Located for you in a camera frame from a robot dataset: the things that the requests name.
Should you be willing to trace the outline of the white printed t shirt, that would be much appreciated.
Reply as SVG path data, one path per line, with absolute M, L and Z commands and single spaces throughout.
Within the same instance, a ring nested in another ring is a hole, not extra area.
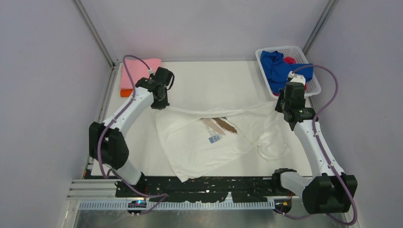
M 167 107 L 155 120 L 159 142 L 181 182 L 199 178 L 252 151 L 272 162 L 290 150 L 274 102 L 237 110 Z

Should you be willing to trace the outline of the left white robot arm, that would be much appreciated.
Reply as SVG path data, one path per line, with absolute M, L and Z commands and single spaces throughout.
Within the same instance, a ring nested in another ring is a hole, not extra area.
M 146 179 L 129 161 L 125 137 L 146 109 L 162 110 L 169 106 L 167 92 L 173 82 L 174 74 L 163 67 L 158 67 L 149 77 L 131 81 L 133 91 L 129 98 L 110 117 L 89 127 L 89 156 L 98 161 L 102 176 L 108 178 L 114 174 L 127 184 L 127 190 L 135 197 L 145 193 Z

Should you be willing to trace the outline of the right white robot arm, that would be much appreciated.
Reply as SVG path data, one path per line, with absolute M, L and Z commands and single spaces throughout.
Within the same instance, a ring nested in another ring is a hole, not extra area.
M 357 188 L 354 175 L 347 175 L 336 162 L 322 135 L 313 108 L 305 106 L 305 84 L 302 75 L 290 73 L 290 81 L 280 90 L 275 111 L 299 139 L 312 171 L 308 179 L 294 169 L 280 168 L 272 175 L 271 188 L 283 195 L 287 191 L 299 196 L 309 214 L 348 212 Z

